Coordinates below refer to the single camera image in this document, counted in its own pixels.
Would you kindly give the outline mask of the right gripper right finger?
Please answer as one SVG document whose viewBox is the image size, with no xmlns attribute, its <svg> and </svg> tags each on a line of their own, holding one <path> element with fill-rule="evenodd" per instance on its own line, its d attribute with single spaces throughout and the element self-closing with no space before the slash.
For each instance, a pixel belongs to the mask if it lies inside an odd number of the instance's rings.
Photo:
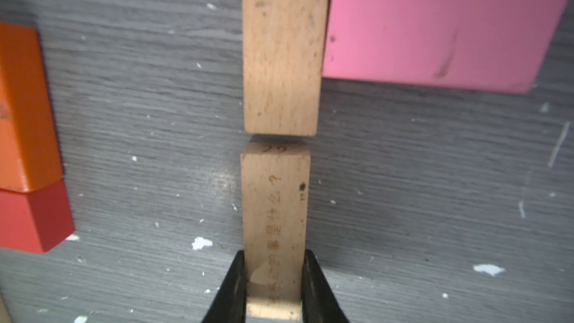
<svg viewBox="0 0 574 323">
<path fill-rule="evenodd" d="M 304 255 L 301 300 L 303 322 L 349 323 L 315 254 L 309 249 Z"/>
</svg>

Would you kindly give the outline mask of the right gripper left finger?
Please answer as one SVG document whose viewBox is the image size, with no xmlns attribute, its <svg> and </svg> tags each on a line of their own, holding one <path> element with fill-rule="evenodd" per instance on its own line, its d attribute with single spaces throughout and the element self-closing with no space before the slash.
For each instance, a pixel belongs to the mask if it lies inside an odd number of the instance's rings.
<svg viewBox="0 0 574 323">
<path fill-rule="evenodd" d="M 245 252 L 238 251 L 202 323 L 245 323 L 246 302 Z"/>
</svg>

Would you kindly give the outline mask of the natural wood block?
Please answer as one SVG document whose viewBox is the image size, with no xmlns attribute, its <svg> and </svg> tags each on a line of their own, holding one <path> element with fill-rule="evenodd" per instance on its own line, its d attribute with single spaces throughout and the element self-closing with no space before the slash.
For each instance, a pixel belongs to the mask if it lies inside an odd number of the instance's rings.
<svg viewBox="0 0 574 323">
<path fill-rule="evenodd" d="M 314 136 L 329 0 L 242 0 L 245 130 Z"/>
<path fill-rule="evenodd" d="M 304 144 L 251 142 L 241 154 L 247 313 L 298 322 L 311 155 Z"/>
</svg>

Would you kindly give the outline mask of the red block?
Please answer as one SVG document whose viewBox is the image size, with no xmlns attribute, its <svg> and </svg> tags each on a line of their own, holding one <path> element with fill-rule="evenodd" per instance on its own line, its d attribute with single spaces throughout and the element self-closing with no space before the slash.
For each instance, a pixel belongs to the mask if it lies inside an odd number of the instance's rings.
<svg viewBox="0 0 574 323">
<path fill-rule="evenodd" d="M 64 181 L 29 193 L 1 190 L 1 247 L 44 254 L 75 232 Z"/>
</svg>

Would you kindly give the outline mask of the orange block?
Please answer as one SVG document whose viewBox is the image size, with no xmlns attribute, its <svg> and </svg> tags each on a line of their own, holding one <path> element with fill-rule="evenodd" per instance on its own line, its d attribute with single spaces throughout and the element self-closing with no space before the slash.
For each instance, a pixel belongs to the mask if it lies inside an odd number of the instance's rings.
<svg viewBox="0 0 574 323">
<path fill-rule="evenodd" d="M 28 193 L 64 176 L 37 32 L 1 23 L 1 188 Z"/>
</svg>

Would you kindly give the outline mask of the light pink block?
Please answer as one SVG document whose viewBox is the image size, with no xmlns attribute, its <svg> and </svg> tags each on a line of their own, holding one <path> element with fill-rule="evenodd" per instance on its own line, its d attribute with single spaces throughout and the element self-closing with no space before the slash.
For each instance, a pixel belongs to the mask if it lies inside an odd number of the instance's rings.
<svg viewBox="0 0 574 323">
<path fill-rule="evenodd" d="M 523 94 L 568 0 L 331 0 L 323 75 Z"/>
</svg>

